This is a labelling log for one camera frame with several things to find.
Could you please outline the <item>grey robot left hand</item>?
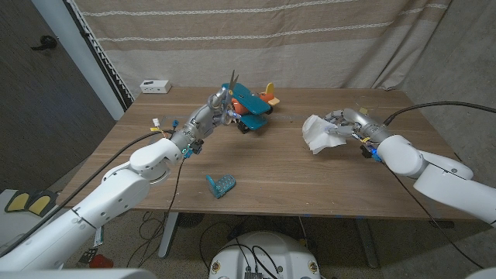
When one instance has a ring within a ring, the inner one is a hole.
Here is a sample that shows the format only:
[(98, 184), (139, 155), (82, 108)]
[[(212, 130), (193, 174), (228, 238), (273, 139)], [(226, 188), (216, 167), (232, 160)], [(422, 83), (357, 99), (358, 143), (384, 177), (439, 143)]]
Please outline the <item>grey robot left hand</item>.
[(187, 153), (191, 150), (198, 154), (201, 152), (204, 139), (211, 135), (217, 126), (227, 126), (240, 115), (234, 112), (232, 105), (233, 91), (220, 88), (219, 91), (208, 97), (205, 105), (201, 106), (190, 115), (182, 129), (175, 132), (171, 141)]

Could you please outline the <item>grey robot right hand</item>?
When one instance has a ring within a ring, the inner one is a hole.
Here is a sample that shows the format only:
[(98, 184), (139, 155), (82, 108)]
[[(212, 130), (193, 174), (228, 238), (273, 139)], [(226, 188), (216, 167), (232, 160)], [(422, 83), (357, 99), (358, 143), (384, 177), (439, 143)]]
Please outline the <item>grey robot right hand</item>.
[(351, 137), (357, 134), (364, 138), (369, 137), (375, 143), (381, 143), (393, 135), (384, 125), (351, 108), (330, 112), (324, 120), (333, 124), (331, 128), (326, 129), (331, 135)]

